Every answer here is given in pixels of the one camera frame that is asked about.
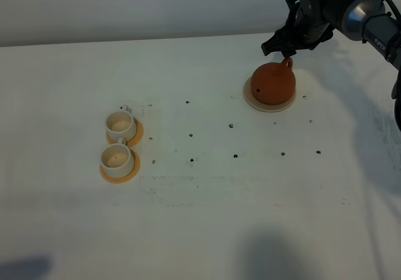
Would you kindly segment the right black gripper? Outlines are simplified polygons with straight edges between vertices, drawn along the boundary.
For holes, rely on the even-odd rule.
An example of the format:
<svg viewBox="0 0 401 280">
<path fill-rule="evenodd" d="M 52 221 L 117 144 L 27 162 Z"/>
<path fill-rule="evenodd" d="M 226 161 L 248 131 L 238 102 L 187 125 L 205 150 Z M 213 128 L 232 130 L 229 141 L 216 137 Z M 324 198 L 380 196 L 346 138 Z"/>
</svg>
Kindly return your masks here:
<svg viewBox="0 0 401 280">
<path fill-rule="evenodd" d="M 322 15 L 322 0 L 285 0 L 289 16 L 283 28 L 261 45 L 264 55 L 280 52 L 284 58 L 296 50 L 315 49 L 333 37 L 333 26 Z"/>
</svg>

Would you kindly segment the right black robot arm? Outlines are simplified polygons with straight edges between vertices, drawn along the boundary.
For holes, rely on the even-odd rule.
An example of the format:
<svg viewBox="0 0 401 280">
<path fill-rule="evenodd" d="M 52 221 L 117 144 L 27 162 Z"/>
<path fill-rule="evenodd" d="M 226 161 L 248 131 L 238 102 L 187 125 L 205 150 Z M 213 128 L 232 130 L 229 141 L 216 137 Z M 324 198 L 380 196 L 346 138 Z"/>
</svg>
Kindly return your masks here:
<svg viewBox="0 0 401 280">
<path fill-rule="evenodd" d="M 400 69 L 400 11 L 392 0 L 285 0 L 285 25 L 262 44 L 265 55 L 285 58 L 298 50 L 315 49 L 338 30 L 352 41 L 370 43 L 392 66 Z"/>
</svg>

